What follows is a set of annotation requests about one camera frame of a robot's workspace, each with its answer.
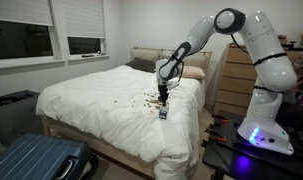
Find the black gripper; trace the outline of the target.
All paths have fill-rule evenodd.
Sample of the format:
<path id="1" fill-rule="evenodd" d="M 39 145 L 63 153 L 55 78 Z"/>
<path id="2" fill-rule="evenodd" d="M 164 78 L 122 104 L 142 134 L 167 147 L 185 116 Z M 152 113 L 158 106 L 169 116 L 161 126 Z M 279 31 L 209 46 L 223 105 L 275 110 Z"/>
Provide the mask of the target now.
<path id="1" fill-rule="evenodd" d="M 168 98 L 168 88 L 166 85 L 159 85 L 158 86 L 158 91 L 159 91 L 159 94 L 160 94 L 160 98 L 161 99 L 167 99 Z"/>

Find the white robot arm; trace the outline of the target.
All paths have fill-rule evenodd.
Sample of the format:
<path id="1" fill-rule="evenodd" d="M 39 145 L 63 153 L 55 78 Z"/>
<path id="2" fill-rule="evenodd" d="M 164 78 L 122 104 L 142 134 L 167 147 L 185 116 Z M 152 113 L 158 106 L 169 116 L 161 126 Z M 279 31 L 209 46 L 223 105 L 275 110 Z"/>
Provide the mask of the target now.
<path id="1" fill-rule="evenodd" d="M 214 17 L 204 16 L 170 58 L 156 62 L 161 102 L 159 117 L 167 116 L 168 91 L 177 86 L 171 80 L 182 73 L 183 59 L 200 51 L 214 33 L 240 34 L 257 72 L 253 95 L 238 134 L 255 147 L 291 155 L 294 148 L 289 135 L 275 119 L 283 93 L 296 84 L 297 76 L 269 18 L 262 11 L 246 15 L 225 8 Z"/>

